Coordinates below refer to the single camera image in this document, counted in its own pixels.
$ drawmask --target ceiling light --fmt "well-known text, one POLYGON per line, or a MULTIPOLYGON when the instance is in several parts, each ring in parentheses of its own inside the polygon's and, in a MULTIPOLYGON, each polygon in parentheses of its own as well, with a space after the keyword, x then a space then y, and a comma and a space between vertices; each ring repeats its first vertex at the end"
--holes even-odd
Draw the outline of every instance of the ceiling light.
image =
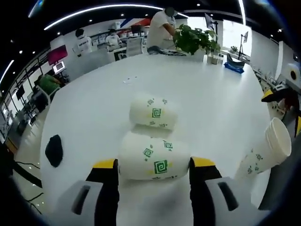
POLYGON ((7 68, 5 69, 1 79, 0 79, 0 83, 2 82, 2 79, 4 78, 6 72, 8 72, 9 68, 11 67, 11 65, 13 64, 14 60, 10 61, 9 65, 7 66, 7 68))
POLYGON ((241 16, 243 18, 243 25, 246 25, 246 13, 245 13, 245 7, 243 0, 238 0, 239 6, 240 6, 240 11, 241 11, 241 16))
MULTIPOLYGON (((60 22, 62 22, 64 20, 67 20, 71 17, 77 16, 79 14, 83 14, 83 13, 86 13, 86 12, 90 12, 90 11, 98 10, 98 9, 103 9, 103 8, 115 8, 115 7, 141 7, 141 8, 152 8, 152 9, 157 9, 157 10, 163 10, 163 8, 160 8, 160 7, 148 6, 148 5, 139 5, 139 4, 115 4, 115 5, 97 6, 97 7, 93 7, 93 8, 87 8, 87 9, 72 13, 70 15, 67 15, 67 16, 65 16, 61 19, 58 19, 57 21, 55 21, 55 22, 51 23, 50 25, 48 25, 47 27, 45 27, 44 30, 48 30, 49 28, 59 24, 60 22)), ((178 15, 189 18, 189 16, 184 15, 182 13, 178 13, 178 15)))

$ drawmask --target person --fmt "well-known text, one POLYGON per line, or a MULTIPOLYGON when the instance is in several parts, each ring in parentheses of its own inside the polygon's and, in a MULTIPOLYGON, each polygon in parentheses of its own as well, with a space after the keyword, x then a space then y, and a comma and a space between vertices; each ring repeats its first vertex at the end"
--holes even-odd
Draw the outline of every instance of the person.
POLYGON ((109 51, 113 51, 114 49, 120 48, 121 40, 116 34, 115 29, 110 29, 110 34, 105 38, 105 42, 108 45, 109 51))
POLYGON ((170 37, 175 34, 174 15, 176 15, 176 12, 172 7, 167 7, 154 15, 150 22, 150 30, 146 43, 147 48, 152 46, 169 48, 173 46, 170 37))
POLYGON ((52 77, 48 74, 39 76, 38 85, 48 95, 53 93, 57 88, 60 88, 61 86, 63 86, 62 83, 59 80, 57 80, 56 78, 54 78, 54 77, 52 77))
POLYGON ((87 37, 84 34, 84 29, 79 28, 75 32, 75 36, 77 37, 77 42, 74 46, 74 52, 80 57, 83 54, 92 52, 92 41, 90 37, 87 37))

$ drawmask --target chair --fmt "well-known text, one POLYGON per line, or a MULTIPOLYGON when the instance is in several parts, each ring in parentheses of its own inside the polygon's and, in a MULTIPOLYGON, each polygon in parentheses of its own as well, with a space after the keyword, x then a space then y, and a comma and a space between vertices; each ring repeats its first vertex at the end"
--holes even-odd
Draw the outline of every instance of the chair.
POLYGON ((245 66, 245 62, 243 62, 243 61, 234 61, 229 53, 227 54, 227 62, 231 66, 236 67, 236 68, 241 68, 242 69, 245 66))
POLYGON ((118 58, 119 60, 126 58, 126 57, 133 57, 138 54, 142 54, 142 42, 143 38, 129 38, 127 40, 127 53, 119 53, 118 58))
POLYGON ((37 86, 37 88, 46 96, 48 105, 51 104, 51 96, 53 96, 60 89, 60 87, 57 87, 52 93, 48 95, 40 86, 37 86))

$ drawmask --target paper cup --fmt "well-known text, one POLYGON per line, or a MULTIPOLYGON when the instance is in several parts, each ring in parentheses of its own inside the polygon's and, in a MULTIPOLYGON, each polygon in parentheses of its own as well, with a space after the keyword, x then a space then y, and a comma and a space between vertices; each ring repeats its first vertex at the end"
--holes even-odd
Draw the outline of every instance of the paper cup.
POLYGON ((135 124, 173 130, 177 112, 178 106, 167 99, 140 94, 131 103, 129 118, 135 124))
POLYGON ((292 142, 285 124, 273 118, 270 126, 266 129, 268 141, 273 149, 275 159, 281 164, 292 152, 292 142))
POLYGON ((118 154, 119 173, 134 180, 179 178, 186 175, 190 156, 184 143, 128 132, 118 154))
POLYGON ((291 139, 281 120, 274 118, 262 138, 241 161, 235 179, 254 177, 282 163, 291 154, 291 139))

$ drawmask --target window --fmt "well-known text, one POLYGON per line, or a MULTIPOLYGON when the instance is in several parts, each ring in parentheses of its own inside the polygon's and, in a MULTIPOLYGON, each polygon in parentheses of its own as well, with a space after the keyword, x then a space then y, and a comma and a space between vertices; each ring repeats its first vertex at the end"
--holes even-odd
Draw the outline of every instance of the window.
POLYGON ((202 30, 208 30, 205 17, 189 17, 187 18, 187 25, 191 27, 191 29, 200 28, 202 30))
POLYGON ((239 50, 241 35, 244 35, 246 32, 248 32, 248 39, 246 43, 243 43, 242 48, 243 53, 250 56, 252 51, 252 30, 248 26, 224 20, 222 46, 229 49, 231 46, 236 46, 239 50))

